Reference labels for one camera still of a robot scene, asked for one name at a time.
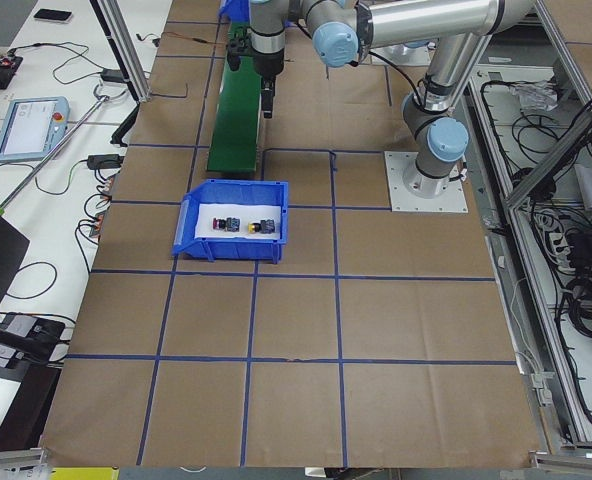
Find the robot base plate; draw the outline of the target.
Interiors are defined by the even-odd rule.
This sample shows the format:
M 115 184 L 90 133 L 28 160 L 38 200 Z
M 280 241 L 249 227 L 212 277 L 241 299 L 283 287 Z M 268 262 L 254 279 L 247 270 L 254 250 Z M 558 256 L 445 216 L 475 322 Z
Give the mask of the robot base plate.
M 468 207 L 457 167 L 443 179 L 431 179 L 417 169 L 416 157 L 416 152 L 384 152 L 391 210 L 466 214 Z

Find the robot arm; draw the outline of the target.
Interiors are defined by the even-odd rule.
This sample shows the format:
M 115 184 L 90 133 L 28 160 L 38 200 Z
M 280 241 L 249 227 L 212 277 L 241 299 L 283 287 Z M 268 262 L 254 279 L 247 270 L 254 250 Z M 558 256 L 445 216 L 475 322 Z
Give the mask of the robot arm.
M 304 21 L 318 58 L 339 68 L 363 60 L 373 48 L 434 40 L 437 43 L 419 85 L 402 104 L 418 144 L 403 174 L 413 195 L 433 199 L 450 182 L 469 134 L 447 111 L 459 99 L 492 35 L 522 20 L 530 1 L 392 1 L 376 5 L 342 1 L 252 1 L 243 52 L 261 77 L 261 110 L 273 114 L 275 81 L 284 66 L 285 25 Z

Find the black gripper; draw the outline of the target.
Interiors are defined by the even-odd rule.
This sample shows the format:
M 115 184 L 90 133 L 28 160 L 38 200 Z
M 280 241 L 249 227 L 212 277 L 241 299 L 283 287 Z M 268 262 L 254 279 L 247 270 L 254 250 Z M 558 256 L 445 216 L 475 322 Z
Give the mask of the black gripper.
M 274 34 L 252 31 L 252 57 L 256 73 L 262 77 L 262 113 L 273 117 L 275 77 L 284 68 L 284 31 Z

